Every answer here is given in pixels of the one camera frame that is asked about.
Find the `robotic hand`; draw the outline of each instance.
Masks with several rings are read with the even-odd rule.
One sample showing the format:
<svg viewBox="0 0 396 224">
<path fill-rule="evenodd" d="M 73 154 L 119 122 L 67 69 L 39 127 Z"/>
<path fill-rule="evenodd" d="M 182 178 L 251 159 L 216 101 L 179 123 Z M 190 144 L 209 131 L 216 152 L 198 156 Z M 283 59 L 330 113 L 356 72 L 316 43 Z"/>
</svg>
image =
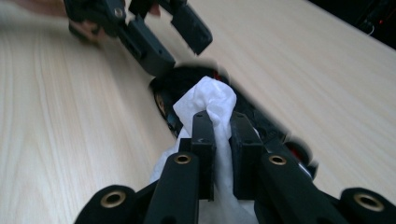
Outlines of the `robotic hand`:
<svg viewBox="0 0 396 224">
<path fill-rule="evenodd" d="M 174 68 L 175 60 L 144 23 L 149 9 L 159 4 L 172 16 L 172 24 L 196 54 L 212 36 L 186 0 L 134 0 L 128 23 L 122 0 L 64 0 L 72 21 L 92 21 L 118 37 L 141 66 L 155 76 L 154 99 L 171 131 L 178 135 L 182 123 L 173 104 L 202 77 L 229 85 L 236 95 L 230 119 L 232 137 L 233 196 L 254 201 L 259 223 L 394 223 L 396 206 L 368 189 L 346 189 L 340 200 L 313 184 L 318 165 L 309 149 L 288 140 L 286 132 L 247 100 L 216 69 L 202 66 Z M 70 31 L 80 33 L 70 27 Z M 110 186 L 97 192 L 76 223 L 198 222 L 198 201 L 214 200 L 216 141 L 206 111 L 194 115 L 192 137 L 180 141 L 161 178 L 138 192 Z"/>
<path fill-rule="evenodd" d="M 118 37 L 146 72 L 155 77 L 173 69 L 175 60 L 144 23 L 153 4 L 173 16 L 171 23 L 194 53 L 200 54 L 212 42 L 212 34 L 186 0 L 134 0 L 129 6 L 134 18 L 128 23 L 123 0 L 64 0 L 64 4 L 71 21 L 91 21 L 98 24 L 93 33 L 103 28 L 107 35 Z M 69 25 L 69 30 L 84 38 L 73 26 Z"/>
</svg>

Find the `screw hole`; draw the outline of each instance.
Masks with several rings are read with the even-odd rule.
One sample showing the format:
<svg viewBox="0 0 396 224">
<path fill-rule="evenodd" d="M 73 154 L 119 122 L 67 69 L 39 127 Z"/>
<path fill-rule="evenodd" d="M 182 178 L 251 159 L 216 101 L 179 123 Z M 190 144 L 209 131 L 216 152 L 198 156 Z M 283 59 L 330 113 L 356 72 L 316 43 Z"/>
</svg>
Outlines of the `screw hole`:
<svg viewBox="0 0 396 224">
<path fill-rule="evenodd" d="M 275 165 L 284 165 L 287 162 L 285 160 L 285 158 L 283 158 L 281 156 L 270 156 L 269 160 L 271 163 L 273 163 Z"/>
<path fill-rule="evenodd" d="M 175 162 L 178 164 L 187 164 L 191 161 L 191 157 L 188 155 L 179 155 L 175 158 Z"/>
<path fill-rule="evenodd" d="M 381 212 L 382 210 L 384 210 L 384 204 L 382 204 L 377 198 L 369 195 L 369 194 L 365 194 L 365 193 L 357 193 L 354 195 L 353 197 L 355 199 L 355 202 L 374 212 Z"/>
<path fill-rule="evenodd" d="M 120 190 L 114 190 L 103 196 L 100 204 L 105 208 L 117 207 L 126 199 L 126 194 Z"/>
</svg>

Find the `white tissue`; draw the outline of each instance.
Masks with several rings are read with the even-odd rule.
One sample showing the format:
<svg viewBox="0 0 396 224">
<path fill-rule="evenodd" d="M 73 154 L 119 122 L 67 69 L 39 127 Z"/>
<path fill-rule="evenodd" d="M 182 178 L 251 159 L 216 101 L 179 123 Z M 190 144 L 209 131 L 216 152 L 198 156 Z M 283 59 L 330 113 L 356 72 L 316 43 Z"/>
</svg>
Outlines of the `white tissue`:
<svg viewBox="0 0 396 224">
<path fill-rule="evenodd" d="M 161 176 L 168 156 L 178 151 L 180 138 L 191 137 L 192 118 L 206 110 L 213 123 L 216 139 L 215 201 L 200 201 L 199 223 L 251 224 L 258 223 L 253 211 L 253 202 L 240 202 L 233 196 L 233 166 L 229 138 L 230 117 L 235 107 L 236 96 L 226 84 L 210 77 L 203 77 L 174 105 L 183 123 L 177 143 L 165 151 L 154 167 L 150 182 Z"/>
</svg>

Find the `light wood surface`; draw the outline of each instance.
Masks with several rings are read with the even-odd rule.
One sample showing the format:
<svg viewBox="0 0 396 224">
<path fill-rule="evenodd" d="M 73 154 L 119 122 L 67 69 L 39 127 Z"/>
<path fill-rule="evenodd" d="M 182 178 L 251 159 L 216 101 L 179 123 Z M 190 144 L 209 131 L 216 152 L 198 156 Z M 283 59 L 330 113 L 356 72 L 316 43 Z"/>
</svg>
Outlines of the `light wood surface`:
<svg viewBox="0 0 396 224">
<path fill-rule="evenodd" d="M 396 203 L 396 51 L 305 1 L 190 0 L 215 60 L 311 146 L 316 185 Z M 151 30 L 194 59 L 168 23 Z M 0 4 L 0 223 L 72 223 L 99 189 L 147 185 L 174 137 L 151 77 L 116 40 L 82 45 L 67 21 Z"/>
</svg>

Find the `wooden table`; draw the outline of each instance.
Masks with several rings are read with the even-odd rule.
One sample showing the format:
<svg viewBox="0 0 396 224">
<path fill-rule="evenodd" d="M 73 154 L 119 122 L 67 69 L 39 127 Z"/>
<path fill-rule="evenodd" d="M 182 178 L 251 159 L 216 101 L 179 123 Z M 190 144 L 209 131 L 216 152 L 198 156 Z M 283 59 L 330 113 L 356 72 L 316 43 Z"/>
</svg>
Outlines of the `wooden table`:
<svg viewBox="0 0 396 224">
<path fill-rule="evenodd" d="M 396 203 L 396 52 L 305 1 L 190 0 L 214 42 L 195 59 L 169 17 L 148 18 L 178 62 L 216 60 L 312 147 L 316 185 Z M 0 222 L 72 223 L 99 189 L 139 190 L 175 143 L 151 77 L 117 41 L 0 4 Z"/>
</svg>

